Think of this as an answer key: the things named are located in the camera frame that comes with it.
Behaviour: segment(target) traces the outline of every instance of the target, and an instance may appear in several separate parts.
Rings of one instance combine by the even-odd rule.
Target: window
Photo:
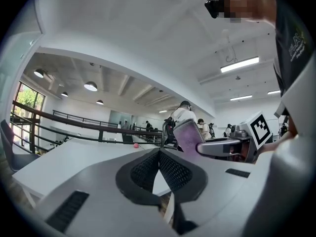
[[[23,105],[26,105],[28,107],[34,108],[36,110],[41,111],[43,107],[45,96],[40,94],[39,92],[29,88],[23,83],[19,83],[14,100],[18,103],[21,103]],[[15,105],[12,105],[12,112],[14,112],[16,115],[22,117],[22,118],[27,118],[30,119],[32,118],[32,113],[25,111]],[[31,126],[30,125],[18,125],[18,128],[15,125],[11,124],[11,127],[13,127],[13,131],[15,134],[19,135],[25,140],[30,140],[30,134],[24,130],[27,130],[31,132]],[[35,126],[35,134],[39,134],[39,128]],[[19,143],[21,146],[24,146],[25,148],[29,149],[29,143],[24,143],[20,138],[14,137],[14,142]]]

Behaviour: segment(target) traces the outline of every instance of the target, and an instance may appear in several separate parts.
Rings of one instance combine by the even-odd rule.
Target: gray chair
[[[0,132],[5,158],[8,161],[9,167],[12,171],[17,172],[21,168],[25,167],[26,165],[40,157],[39,155],[35,154],[20,155],[13,152],[12,144],[14,133],[5,120],[1,122]]]

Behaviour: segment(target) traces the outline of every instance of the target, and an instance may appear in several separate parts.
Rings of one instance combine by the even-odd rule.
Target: ceiling
[[[249,94],[252,99],[269,97],[268,91],[278,89],[273,70],[277,54],[273,27],[265,22],[213,19],[204,7],[205,1],[59,0],[56,14],[59,13],[59,25],[65,31],[63,36],[70,36],[70,32],[96,36],[115,50],[119,47],[135,54],[135,61],[150,61],[160,69],[143,76],[145,67],[139,70],[141,76],[136,76],[111,66],[91,66],[75,58],[36,53],[25,73],[33,76],[30,71],[42,66],[62,85],[55,89],[57,94],[92,80],[104,92],[134,99],[159,111],[174,108],[182,99],[180,96],[186,98],[185,85],[191,81],[198,85],[192,87],[194,98],[205,102],[221,104]],[[220,71],[235,60],[255,56],[259,56],[259,64],[223,74]],[[121,61],[126,60],[126,55],[122,55]],[[173,78],[174,84],[183,82],[180,90],[168,91],[170,83],[153,86],[152,82],[162,73]]]

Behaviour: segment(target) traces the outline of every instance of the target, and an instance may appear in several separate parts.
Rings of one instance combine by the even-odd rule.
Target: black cap
[[[191,104],[189,103],[189,101],[182,101],[180,106],[182,105],[188,105],[188,106],[191,106]]]

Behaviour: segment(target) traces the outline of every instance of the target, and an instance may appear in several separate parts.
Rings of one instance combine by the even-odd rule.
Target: black railing
[[[78,122],[82,122],[82,123],[86,123],[86,124],[93,124],[93,125],[101,125],[101,126],[108,126],[108,127],[118,127],[118,124],[116,123],[110,123],[110,122],[103,122],[103,121],[99,121],[99,120],[94,120],[94,119],[90,119],[90,118],[82,118],[79,116],[75,116],[75,115],[71,115],[71,114],[67,114],[67,113],[62,113],[56,110],[53,110],[53,115],[65,118],[65,119],[71,119],[71,120],[75,120]]]
[[[103,140],[103,132],[109,132],[109,133],[122,133],[122,134],[131,134],[131,135],[138,135],[138,136],[143,136],[144,138],[148,138],[148,140],[146,140],[147,142],[141,142],[138,144],[157,144],[161,141],[158,140],[159,138],[161,138],[162,134],[159,132],[146,132],[146,131],[141,131],[141,130],[125,130],[125,129],[120,129],[120,128],[116,128],[116,127],[111,127],[111,126],[104,126],[104,125],[94,125],[94,124],[89,124],[89,123],[84,123],[82,121],[75,121],[69,118],[62,118],[59,117],[57,115],[52,115],[52,114],[48,114],[42,111],[38,111],[35,110],[33,108],[30,108],[28,106],[22,105],[16,101],[13,101],[13,104],[21,109],[24,109],[30,113],[32,113],[32,117],[33,118],[22,118],[19,117],[18,115],[16,115],[15,113],[11,113],[13,117],[17,117],[18,119],[23,120],[23,124],[24,125],[30,125],[31,126],[31,131],[25,130],[21,127],[19,127],[19,124],[14,123],[13,121],[10,121],[11,124],[15,125],[16,127],[18,127],[19,129],[29,133],[30,136],[30,140],[26,140],[18,135],[16,135],[18,138],[20,138],[21,140],[25,141],[26,143],[30,144],[30,151],[34,154],[35,153],[35,148],[41,149],[43,151],[49,151],[48,149],[45,149],[39,145],[35,144],[35,137],[42,139],[44,141],[50,142],[52,144],[55,145],[60,145],[61,143],[57,142],[57,141],[52,141],[49,140],[47,138],[43,138],[39,135],[35,134],[35,126],[37,126],[38,128],[41,129],[45,129],[47,131],[50,132],[54,132],[57,134],[61,134],[61,135],[65,135],[65,136],[69,136],[69,137],[73,137],[73,138],[78,138],[78,139],[83,139],[83,140],[90,140],[90,141],[98,141],[98,142],[106,142],[106,143],[117,143],[117,144],[133,144],[134,142],[123,142],[123,141],[116,141],[116,140]],[[35,118],[36,116],[40,116],[46,119],[50,119],[52,121],[57,121],[57,122],[61,122],[61,123],[65,123],[65,124],[69,124],[69,125],[73,125],[73,126],[77,126],[77,127],[81,127],[81,128],[86,128],[86,129],[91,129],[91,130],[97,130],[99,131],[99,137],[98,138],[88,138],[88,137],[83,137],[83,136],[78,136],[78,135],[71,135],[65,132],[60,132],[60,131],[56,131],[53,129],[50,129],[48,127],[42,126],[40,124],[38,124],[38,120]]]

